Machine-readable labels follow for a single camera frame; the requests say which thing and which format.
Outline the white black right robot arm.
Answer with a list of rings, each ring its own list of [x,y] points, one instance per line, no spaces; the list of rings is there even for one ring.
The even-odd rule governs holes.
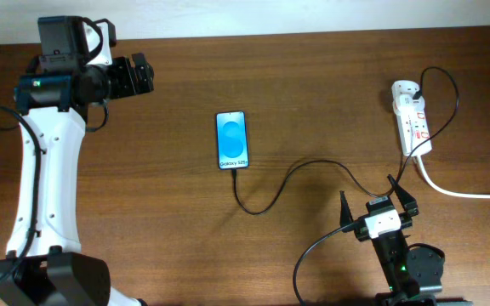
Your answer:
[[[383,196],[366,204],[367,214],[353,218],[344,193],[340,194],[339,224],[359,241],[371,241],[387,281],[389,291],[375,297],[377,305],[471,305],[463,298],[438,299],[442,291],[445,253],[424,243],[408,244],[403,230],[413,225],[419,214],[416,199],[392,176],[388,177],[403,207],[398,212],[393,201]]]

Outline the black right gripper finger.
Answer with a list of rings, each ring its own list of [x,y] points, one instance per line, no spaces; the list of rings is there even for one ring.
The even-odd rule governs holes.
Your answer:
[[[339,192],[340,196],[340,216],[339,225],[341,228],[352,228],[354,226],[354,219],[352,217],[348,201],[345,197],[344,191]]]
[[[393,192],[396,194],[399,202],[402,204],[404,211],[409,216],[417,216],[419,214],[419,207],[416,199],[405,191],[390,174],[387,176],[387,178],[390,181]]]

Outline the blue Samsung smartphone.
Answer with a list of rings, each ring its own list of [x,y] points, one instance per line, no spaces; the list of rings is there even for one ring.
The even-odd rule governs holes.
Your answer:
[[[248,167],[248,137],[244,112],[220,112],[215,121],[219,168],[226,170]]]

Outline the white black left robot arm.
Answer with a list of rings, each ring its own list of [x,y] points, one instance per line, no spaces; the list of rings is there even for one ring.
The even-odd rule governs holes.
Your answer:
[[[14,90],[9,114],[22,137],[20,194],[0,259],[0,299],[8,305],[134,305],[111,284],[107,264],[84,255],[77,229],[77,166],[92,105],[153,88],[142,53],[113,57],[106,19],[42,17],[42,52]]]

